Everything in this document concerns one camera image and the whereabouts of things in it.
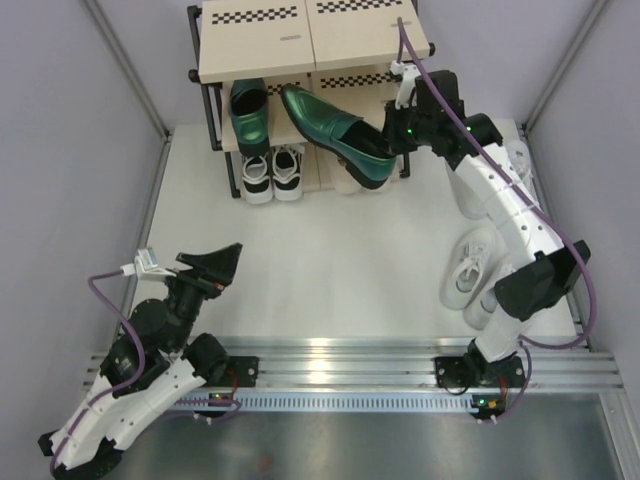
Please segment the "green pointed shoe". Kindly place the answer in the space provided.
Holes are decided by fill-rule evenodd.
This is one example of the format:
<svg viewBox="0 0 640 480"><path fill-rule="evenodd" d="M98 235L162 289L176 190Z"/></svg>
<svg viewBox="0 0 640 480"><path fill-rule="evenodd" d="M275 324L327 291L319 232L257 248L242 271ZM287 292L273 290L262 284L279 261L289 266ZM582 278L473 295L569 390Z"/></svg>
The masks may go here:
<svg viewBox="0 0 640 480"><path fill-rule="evenodd" d="M300 86L284 85L280 99L298 132L335 154L362 187L377 190L390 178L396 155L379 129Z"/></svg>
<svg viewBox="0 0 640 480"><path fill-rule="evenodd" d="M262 78L235 81L229 113L239 151L245 157L266 155L269 143L268 89Z"/></svg>

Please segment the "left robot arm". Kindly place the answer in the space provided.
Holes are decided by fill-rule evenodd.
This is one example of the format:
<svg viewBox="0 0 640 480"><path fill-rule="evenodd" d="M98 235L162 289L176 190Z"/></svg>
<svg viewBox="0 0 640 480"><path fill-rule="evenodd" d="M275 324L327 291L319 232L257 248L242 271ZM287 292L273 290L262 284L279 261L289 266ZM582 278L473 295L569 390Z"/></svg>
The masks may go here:
<svg viewBox="0 0 640 480"><path fill-rule="evenodd" d="M104 477L182 397L226 378L230 356L219 340L210 333L191 333L203 303L232 284L242 249L233 243L206 254L179 253L182 269L161 267L150 247L138 250L112 274L159 282L167 294L142 301L129 316L95 286L97 276L89 278L92 292L118 316L124 332L110 346L69 420L38 440L53 478Z"/></svg>

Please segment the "black white sneaker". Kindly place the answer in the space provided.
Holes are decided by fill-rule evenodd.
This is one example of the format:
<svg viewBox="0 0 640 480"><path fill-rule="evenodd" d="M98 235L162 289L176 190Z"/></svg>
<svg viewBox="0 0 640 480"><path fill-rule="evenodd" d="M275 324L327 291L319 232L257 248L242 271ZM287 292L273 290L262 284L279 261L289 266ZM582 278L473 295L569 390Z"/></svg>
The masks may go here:
<svg viewBox="0 0 640 480"><path fill-rule="evenodd" d="M244 198L249 204L261 205L273 199L274 192L266 156L245 158L241 180Z"/></svg>
<svg viewBox="0 0 640 480"><path fill-rule="evenodd" d="M274 194L279 201L297 201L303 196L302 162L305 149L300 144L281 145L272 153Z"/></svg>

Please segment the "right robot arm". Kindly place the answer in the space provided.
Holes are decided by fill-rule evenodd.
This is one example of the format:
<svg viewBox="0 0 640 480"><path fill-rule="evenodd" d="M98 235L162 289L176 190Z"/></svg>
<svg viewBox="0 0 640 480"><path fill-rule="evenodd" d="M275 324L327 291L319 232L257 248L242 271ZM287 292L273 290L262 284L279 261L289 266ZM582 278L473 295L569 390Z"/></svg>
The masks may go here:
<svg viewBox="0 0 640 480"><path fill-rule="evenodd" d="M510 272L490 283L496 309L478 328L458 367L440 357L442 388L521 387L516 351L539 311L555 306L582 275L591 252L583 241L564 239L544 217L509 159L504 140L485 114L465 116L456 75L421 75L417 66L392 62L400 86L385 107L383 132L393 152L422 146L443 158L478 199L506 247Z"/></svg>

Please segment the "beige lace sneaker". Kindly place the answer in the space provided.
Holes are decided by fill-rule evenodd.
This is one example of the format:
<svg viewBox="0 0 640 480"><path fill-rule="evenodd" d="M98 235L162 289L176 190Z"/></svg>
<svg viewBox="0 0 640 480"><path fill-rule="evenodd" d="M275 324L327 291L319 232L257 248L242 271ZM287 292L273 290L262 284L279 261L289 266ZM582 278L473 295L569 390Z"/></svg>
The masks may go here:
<svg viewBox="0 0 640 480"><path fill-rule="evenodd" d="M337 193L341 195L353 195L360 191L361 185L338 160L332 159L329 161L329 172L334 190Z"/></svg>
<svg viewBox="0 0 640 480"><path fill-rule="evenodd" d="M376 189L372 189L371 193L376 193L376 194L384 193L391 188L394 182L395 182L395 179L393 177L390 177L380 187Z"/></svg>

